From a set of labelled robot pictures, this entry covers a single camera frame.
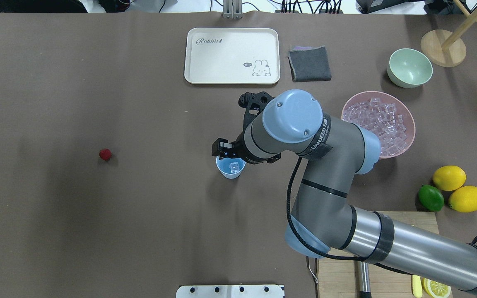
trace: lime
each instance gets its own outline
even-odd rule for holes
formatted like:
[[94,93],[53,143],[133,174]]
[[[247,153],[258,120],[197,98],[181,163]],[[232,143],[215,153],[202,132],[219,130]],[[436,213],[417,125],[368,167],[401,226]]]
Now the lime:
[[477,187],[464,186],[454,191],[448,200],[450,208],[459,212],[472,212],[477,210]]
[[430,211],[439,211],[445,205],[443,194],[432,185],[422,185],[418,196],[421,204]]
[[458,166],[442,166],[435,171],[432,180],[440,190],[452,191],[465,184],[467,175]]
[[430,279],[423,279],[422,286],[426,293],[433,298],[447,298],[450,296],[450,292],[452,292],[450,286],[438,283],[437,281],[431,281]]

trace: white metal plate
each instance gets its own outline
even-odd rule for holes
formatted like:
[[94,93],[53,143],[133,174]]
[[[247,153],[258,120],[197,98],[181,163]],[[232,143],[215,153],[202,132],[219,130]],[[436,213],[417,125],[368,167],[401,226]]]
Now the white metal plate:
[[284,298],[282,285],[181,286],[176,298]]
[[193,28],[184,76],[192,84],[277,83],[278,34],[270,28]]

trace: robotic arm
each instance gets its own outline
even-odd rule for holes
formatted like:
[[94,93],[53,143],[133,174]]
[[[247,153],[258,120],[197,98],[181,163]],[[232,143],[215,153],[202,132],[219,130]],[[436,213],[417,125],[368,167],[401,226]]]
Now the robotic arm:
[[477,296],[476,245],[347,204],[354,175],[369,172],[378,161],[381,149],[374,134],[323,113],[302,90],[276,98],[245,93],[239,105],[246,108],[243,131],[231,143],[217,139],[214,156],[272,163],[289,150],[309,160],[285,234],[290,247],[315,258],[334,247]]

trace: green lime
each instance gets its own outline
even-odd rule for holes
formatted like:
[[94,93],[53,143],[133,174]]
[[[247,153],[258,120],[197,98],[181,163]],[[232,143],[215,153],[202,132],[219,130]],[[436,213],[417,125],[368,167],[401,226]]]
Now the green lime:
[[443,194],[432,185],[421,186],[419,189],[419,201],[430,211],[439,211],[445,205]]

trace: blue cup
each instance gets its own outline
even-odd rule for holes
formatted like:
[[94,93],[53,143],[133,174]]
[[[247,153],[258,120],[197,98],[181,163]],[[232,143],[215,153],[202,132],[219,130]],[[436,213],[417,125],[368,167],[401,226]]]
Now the blue cup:
[[240,158],[224,158],[223,160],[219,160],[217,157],[216,166],[218,170],[220,170],[220,173],[224,175],[224,177],[227,179],[235,179],[240,175],[246,166],[246,162]]

